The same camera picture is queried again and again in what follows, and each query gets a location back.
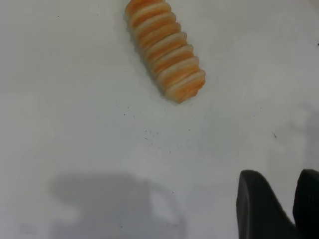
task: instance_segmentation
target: white table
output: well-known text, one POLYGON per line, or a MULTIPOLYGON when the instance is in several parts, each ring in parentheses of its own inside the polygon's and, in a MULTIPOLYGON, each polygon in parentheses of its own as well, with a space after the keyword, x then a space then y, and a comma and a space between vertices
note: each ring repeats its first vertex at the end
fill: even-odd
POLYGON ((319 170, 318 5, 168 2, 207 71, 181 105, 140 62, 127 0, 1 1, 1 238, 236 239, 243 169, 292 218, 319 170))

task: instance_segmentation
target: orange and white striped object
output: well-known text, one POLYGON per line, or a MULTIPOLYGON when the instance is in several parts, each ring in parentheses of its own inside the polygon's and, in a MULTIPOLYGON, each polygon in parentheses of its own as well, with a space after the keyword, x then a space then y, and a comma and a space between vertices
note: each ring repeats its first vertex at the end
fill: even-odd
POLYGON ((131 0, 129 27, 163 94, 181 103, 197 95, 206 73, 199 67, 185 32, 165 0, 131 0))

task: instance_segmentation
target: ridged cylindrical object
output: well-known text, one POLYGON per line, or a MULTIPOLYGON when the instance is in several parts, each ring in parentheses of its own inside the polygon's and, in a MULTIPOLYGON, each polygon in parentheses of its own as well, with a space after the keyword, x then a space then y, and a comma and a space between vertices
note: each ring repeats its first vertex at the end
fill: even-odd
POLYGON ((165 0, 131 0, 126 7, 129 27, 163 94, 181 103, 205 84, 185 32, 165 0))

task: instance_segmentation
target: white surface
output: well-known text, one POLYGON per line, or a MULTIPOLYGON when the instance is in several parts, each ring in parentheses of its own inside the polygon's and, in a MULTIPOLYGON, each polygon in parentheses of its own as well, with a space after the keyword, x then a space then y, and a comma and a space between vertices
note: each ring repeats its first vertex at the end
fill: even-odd
POLYGON ((207 71, 182 105, 140 62, 127 1, 1 1, 1 238, 236 239, 242 169, 292 216, 319 170, 318 5, 169 3, 207 71))

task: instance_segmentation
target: black object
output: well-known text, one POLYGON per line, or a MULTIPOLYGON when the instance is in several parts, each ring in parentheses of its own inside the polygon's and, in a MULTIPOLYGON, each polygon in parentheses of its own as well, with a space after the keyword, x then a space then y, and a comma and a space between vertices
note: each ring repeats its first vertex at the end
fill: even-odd
POLYGON ((319 173, 303 170, 300 174, 293 214, 296 227, 306 239, 319 238, 319 173))
POLYGON ((256 171, 241 172, 236 208, 239 239, 302 238, 267 180, 256 171))

